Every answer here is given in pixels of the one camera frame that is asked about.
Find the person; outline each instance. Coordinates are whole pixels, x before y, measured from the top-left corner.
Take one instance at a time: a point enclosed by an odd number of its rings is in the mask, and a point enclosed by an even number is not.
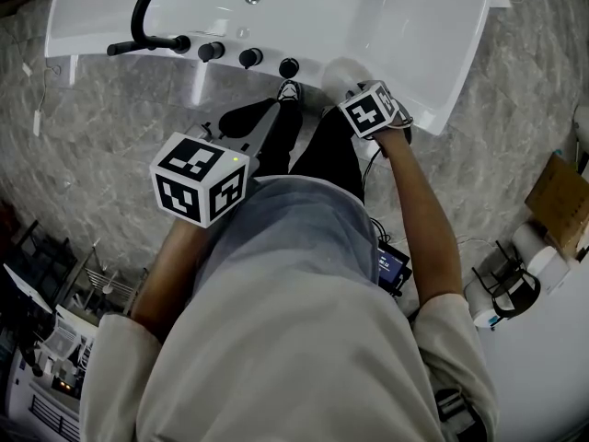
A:
[[[260,175],[220,237],[176,220],[131,317],[102,319],[83,440],[457,440],[442,420],[458,406],[469,420],[459,430],[472,423],[471,440],[493,439],[497,404],[456,239],[403,132],[375,139],[410,247],[421,306],[412,327],[376,285],[377,239],[339,110],[285,175],[300,99],[285,82]],[[230,116],[248,122],[260,109]],[[449,390],[462,402],[446,399],[445,413],[436,395]]]

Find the sleeve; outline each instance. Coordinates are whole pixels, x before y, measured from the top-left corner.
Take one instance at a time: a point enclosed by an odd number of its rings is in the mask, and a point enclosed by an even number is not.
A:
[[[140,324],[119,315],[102,318],[80,402],[83,441],[133,440],[145,385],[161,344]]]
[[[460,388],[494,440],[499,410],[479,336],[460,295],[432,298],[420,310],[413,335],[424,364],[443,388]]]

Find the white bathtub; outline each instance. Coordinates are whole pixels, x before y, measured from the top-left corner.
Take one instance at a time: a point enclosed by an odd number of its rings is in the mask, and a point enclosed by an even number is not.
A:
[[[385,80],[422,129],[443,131],[479,45],[491,0],[153,0],[145,32],[185,34],[191,49],[155,55],[198,59],[198,48],[221,41],[214,64],[240,66],[248,48],[264,53],[249,70],[278,75],[280,61],[301,65],[295,80],[321,87],[326,65],[340,57]],[[47,56],[106,53],[131,39],[136,0],[53,0]]]

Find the black faucet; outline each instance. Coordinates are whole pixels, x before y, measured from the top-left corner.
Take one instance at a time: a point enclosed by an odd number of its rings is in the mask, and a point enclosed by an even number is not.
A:
[[[107,49],[108,55],[125,54],[126,52],[140,51],[142,49],[152,51],[155,48],[167,48],[178,54],[183,54],[191,48],[191,40],[188,36],[177,36],[176,38],[167,39],[147,36],[145,34],[145,12],[150,2],[151,0],[137,0],[135,4],[133,16],[131,17],[131,35],[134,41],[111,44]]]

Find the grey t-shirt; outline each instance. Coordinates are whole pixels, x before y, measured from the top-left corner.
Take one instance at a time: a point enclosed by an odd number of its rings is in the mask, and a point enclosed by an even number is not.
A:
[[[375,283],[375,235],[333,186],[266,180],[216,245],[161,345],[102,319],[83,440],[443,441],[432,380],[458,388],[493,439],[497,406],[465,299],[413,328]]]

